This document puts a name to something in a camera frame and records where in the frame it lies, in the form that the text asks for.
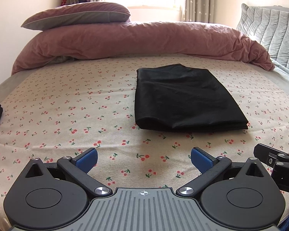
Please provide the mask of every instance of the pillow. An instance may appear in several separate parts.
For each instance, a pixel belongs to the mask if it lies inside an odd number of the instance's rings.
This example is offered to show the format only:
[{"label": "pillow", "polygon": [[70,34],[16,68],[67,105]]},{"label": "pillow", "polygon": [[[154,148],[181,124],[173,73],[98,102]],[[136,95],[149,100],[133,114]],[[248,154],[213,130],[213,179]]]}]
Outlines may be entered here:
[{"label": "pillow", "polygon": [[29,17],[22,28],[47,30],[74,24],[129,22],[129,10],[117,3],[85,2],[60,6]]},{"label": "pillow", "polygon": [[244,3],[241,8],[237,30],[264,46],[277,66],[289,74],[289,8]]}]

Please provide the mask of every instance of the quilted bedspread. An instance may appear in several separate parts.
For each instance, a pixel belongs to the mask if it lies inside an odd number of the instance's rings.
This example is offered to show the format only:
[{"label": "quilted bedspread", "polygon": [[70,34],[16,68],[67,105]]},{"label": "quilted bedspread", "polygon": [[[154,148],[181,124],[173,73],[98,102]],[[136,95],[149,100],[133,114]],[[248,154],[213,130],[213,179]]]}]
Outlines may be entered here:
[{"label": "quilted bedspread", "polygon": [[[208,69],[239,104],[249,120],[248,130],[199,134],[139,129],[134,121],[136,70],[176,63]],[[289,96],[242,62],[159,55],[49,65],[24,80],[2,107],[2,230],[9,228],[4,197],[32,157],[55,162],[95,147],[99,160],[89,175],[113,190],[176,190],[200,174],[190,161],[194,146],[238,162],[253,156],[257,143],[289,153]],[[282,193],[287,203],[285,217],[289,213],[289,193]]]}]

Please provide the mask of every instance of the pink duvet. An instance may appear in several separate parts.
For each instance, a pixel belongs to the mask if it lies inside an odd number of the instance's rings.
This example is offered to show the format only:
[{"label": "pink duvet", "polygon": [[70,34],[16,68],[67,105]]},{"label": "pink duvet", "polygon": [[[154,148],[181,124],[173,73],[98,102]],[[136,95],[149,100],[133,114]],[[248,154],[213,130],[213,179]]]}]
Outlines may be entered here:
[{"label": "pink duvet", "polygon": [[268,52],[241,32],[220,24],[151,22],[81,24],[43,31],[20,52],[12,75],[56,57],[98,59],[126,54],[190,54],[274,69]]}]

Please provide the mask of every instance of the blue gripper pad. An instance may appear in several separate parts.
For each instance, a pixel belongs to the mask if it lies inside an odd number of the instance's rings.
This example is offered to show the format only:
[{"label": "blue gripper pad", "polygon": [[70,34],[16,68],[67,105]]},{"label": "blue gripper pad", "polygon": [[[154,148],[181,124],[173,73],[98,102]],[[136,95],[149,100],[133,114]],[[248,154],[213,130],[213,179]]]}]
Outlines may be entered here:
[{"label": "blue gripper pad", "polygon": [[81,171],[88,173],[97,163],[98,155],[95,148],[87,149],[73,159],[73,164]]},{"label": "blue gripper pad", "polygon": [[196,168],[198,168],[198,170],[201,173],[206,172],[207,170],[209,170],[211,167],[214,166],[213,161],[211,159],[209,159],[207,156],[205,156],[203,153],[200,152],[199,150],[197,150],[196,148],[193,148],[191,153],[190,153],[190,159],[192,161],[192,164]]}]

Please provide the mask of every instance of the pink pillow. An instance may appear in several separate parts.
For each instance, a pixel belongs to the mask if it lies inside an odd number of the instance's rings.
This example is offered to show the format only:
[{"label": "pink pillow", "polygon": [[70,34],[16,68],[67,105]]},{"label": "pink pillow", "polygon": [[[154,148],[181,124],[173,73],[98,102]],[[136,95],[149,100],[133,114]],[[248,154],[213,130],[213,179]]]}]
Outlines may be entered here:
[{"label": "pink pillow", "polygon": [[21,27],[44,31],[74,24],[126,22],[130,16],[129,10],[118,3],[85,2],[39,12],[25,20]]}]

